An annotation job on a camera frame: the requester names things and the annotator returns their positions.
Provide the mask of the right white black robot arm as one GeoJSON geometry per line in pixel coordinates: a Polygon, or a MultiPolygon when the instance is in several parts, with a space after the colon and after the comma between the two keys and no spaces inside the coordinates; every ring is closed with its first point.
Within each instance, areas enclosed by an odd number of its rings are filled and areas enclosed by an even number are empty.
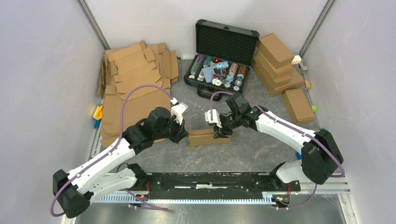
{"type": "Polygon", "coordinates": [[[343,157],[329,131],[299,127],[246,100],[240,93],[228,95],[226,103],[230,112],[218,113],[212,105],[205,112],[206,122],[213,126],[216,138],[229,138],[234,129],[243,126],[275,137],[301,155],[300,160],[282,162],[271,171],[269,183],[273,189],[282,190],[288,183],[302,179],[322,185],[330,177],[345,176],[343,157]]]}

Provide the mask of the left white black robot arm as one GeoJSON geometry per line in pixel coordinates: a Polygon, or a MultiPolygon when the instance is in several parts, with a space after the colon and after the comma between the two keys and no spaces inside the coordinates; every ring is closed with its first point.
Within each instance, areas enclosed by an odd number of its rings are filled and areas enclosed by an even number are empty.
{"type": "Polygon", "coordinates": [[[75,218],[93,202],[116,191],[131,187],[143,189],[147,184],[146,176],[132,168],[112,175],[109,171],[153,146],[156,140],[169,139],[178,143],[186,135],[183,114],[187,108],[183,103],[170,110],[158,107],[148,118],[128,127],[114,143],[88,162],[68,172],[60,169],[54,173],[54,201],[59,203],[63,214],[75,218]]]}

